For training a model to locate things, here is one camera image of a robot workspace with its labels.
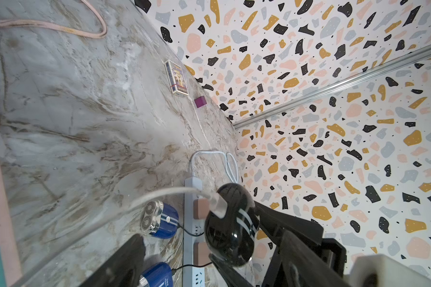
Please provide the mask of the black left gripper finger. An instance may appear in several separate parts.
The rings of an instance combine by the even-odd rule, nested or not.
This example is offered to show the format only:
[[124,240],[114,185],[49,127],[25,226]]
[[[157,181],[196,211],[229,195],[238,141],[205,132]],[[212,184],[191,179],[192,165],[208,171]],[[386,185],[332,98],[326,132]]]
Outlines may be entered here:
[[145,254],[143,237],[134,234],[80,287],[137,287]]

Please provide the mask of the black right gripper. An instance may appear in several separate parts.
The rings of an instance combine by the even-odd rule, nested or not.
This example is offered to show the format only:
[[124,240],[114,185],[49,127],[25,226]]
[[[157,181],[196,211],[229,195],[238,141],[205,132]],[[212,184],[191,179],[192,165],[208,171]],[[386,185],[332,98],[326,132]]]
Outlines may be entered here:
[[[260,229],[276,245],[263,287],[349,286],[343,277],[346,249],[335,239],[323,239],[320,224],[259,202],[255,202],[255,213],[260,218]],[[225,261],[214,254],[209,254],[209,259],[228,287],[253,287]]]

